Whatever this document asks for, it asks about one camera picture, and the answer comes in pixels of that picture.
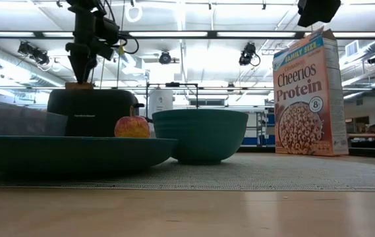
cereal box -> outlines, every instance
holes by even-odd
[[[275,149],[348,154],[337,42],[323,28],[274,55]]]

white container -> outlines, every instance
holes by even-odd
[[[149,117],[159,111],[173,109],[173,90],[154,90],[149,96]]]

wooden table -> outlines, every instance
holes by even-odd
[[[375,138],[375,134],[348,134],[349,138]]]
[[[0,189],[0,236],[375,237],[375,193]]]

teal bowl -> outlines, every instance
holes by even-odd
[[[218,164],[245,136],[248,115],[220,109],[175,109],[152,115],[157,138],[177,139],[172,157],[191,165]]]

apple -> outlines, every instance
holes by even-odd
[[[149,138],[149,124],[140,116],[120,118],[115,124],[114,136],[118,138]]]

